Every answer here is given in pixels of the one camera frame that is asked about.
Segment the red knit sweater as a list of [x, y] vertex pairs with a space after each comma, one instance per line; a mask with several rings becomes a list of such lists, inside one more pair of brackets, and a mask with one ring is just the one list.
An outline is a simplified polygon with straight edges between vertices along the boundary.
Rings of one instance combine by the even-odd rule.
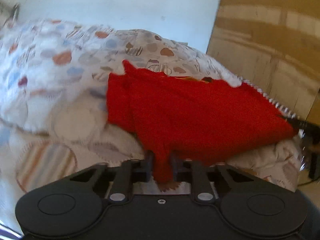
[[160, 184], [173, 179], [172, 158], [209, 166], [298, 132], [248, 84], [167, 76], [126, 60], [123, 67], [123, 75], [108, 77], [107, 120], [153, 153], [153, 177]]

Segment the circle patterned quilt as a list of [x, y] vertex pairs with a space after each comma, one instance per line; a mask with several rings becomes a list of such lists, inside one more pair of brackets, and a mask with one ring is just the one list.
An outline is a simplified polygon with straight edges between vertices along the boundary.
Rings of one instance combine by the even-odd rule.
[[240, 79], [214, 58], [147, 30], [52, 20], [1, 29], [1, 225], [21, 234], [27, 192], [96, 163], [142, 159], [138, 140], [106, 122], [111, 73], [122, 61], [173, 77]]

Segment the brown cardboard panel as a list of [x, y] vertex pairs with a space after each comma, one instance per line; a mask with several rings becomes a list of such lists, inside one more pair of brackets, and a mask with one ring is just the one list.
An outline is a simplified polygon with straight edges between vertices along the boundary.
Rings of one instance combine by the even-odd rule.
[[319, 123], [319, 0], [220, 0], [207, 53]]

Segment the navy white striped bedsheet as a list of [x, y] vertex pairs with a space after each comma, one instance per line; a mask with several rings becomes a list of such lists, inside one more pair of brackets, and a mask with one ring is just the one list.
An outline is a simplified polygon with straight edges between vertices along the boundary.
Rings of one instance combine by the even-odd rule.
[[0, 224], [0, 239], [1, 240], [19, 240], [23, 236], [19, 233], [11, 230], [9, 227]]

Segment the metal bed headboard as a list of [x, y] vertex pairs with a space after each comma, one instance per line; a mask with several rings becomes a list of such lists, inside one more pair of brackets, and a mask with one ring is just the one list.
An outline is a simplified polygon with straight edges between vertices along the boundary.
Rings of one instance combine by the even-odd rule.
[[12, 21], [17, 21], [20, 12], [20, 3], [15, 3], [10, 6], [4, 1], [0, 1], [0, 27], [1, 29], [8, 23]]

